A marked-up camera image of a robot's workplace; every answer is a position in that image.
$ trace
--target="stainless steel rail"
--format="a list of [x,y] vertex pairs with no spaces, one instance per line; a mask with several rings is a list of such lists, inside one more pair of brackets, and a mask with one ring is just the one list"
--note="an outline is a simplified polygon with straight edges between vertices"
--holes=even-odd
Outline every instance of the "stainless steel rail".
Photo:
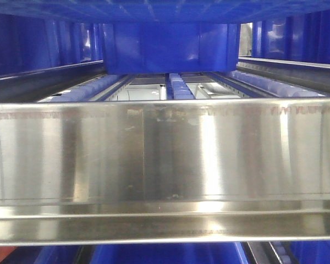
[[237,69],[330,94],[330,64],[240,57]]
[[330,98],[0,104],[0,245],[330,239]]

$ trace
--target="metal rail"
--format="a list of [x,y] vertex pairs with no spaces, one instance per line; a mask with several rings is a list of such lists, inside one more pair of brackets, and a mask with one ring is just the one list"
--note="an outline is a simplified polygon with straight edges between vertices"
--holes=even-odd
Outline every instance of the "metal rail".
[[240,57],[237,68],[330,95],[330,64]]
[[80,63],[0,78],[0,103],[40,100],[105,74],[103,61]]
[[0,245],[330,239],[330,98],[0,104]]

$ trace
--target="blue plastic crate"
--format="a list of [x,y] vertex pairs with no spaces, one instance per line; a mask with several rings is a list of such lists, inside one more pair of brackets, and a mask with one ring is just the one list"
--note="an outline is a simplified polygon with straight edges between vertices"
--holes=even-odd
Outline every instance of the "blue plastic crate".
[[91,23],[247,23],[330,9],[330,0],[0,0],[0,13]]
[[330,10],[255,22],[252,56],[330,64]]
[[72,264],[79,246],[21,246],[1,264]]
[[330,264],[330,241],[291,242],[291,251],[300,264]]
[[109,74],[224,72],[238,60],[236,24],[104,24]]
[[100,245],[91,264],[248,264],[241,243]]
[[0,14],[0,75],[102,59],[98,24]]

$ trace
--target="blue roller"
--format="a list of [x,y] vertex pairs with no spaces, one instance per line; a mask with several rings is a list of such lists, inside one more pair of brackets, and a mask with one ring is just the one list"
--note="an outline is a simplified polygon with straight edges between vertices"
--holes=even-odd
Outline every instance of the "blue roller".
[[254,74],[232,71],[228,76],[257,88],[275,94],[278,97],[318,97],[323,96],[317,92],[309,91],[301,86],[287,84]]
[[187,84],[177,73],[170,73],[167,82],[168,89],[171,90],[172,96],[175,100],[192,100],[195,99]]
[[100,79],[88,82],[87,84],[80,85],[71,92],[63,93],[61,96],[56,96],[51,99],[51,102],[85,102],[92,98],[94,95],[99,94],[107,87],[116,83],[122,76],[121,75],[107,75]]

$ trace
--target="blue container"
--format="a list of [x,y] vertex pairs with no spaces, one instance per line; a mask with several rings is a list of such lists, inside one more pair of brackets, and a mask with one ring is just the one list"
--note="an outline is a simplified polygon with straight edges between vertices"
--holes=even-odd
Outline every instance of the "blue container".
[[111,24],[248,23],[327,9],[330,0],[0,0],[0,13]]
[[252,57],[330,64],[330,10],[255,22]]
[[291,242],[291,251],[300,264],[330,264],[330,241]]
[[21,246],[1,264],[72,264],[79,246]]
[[100,245],[91,264],[248,264],[241,243]]
[[0,14],[0,75],[102,59],[99,25]]
[[236,24],[104,24],[109,74],[225,72],[238,60]]

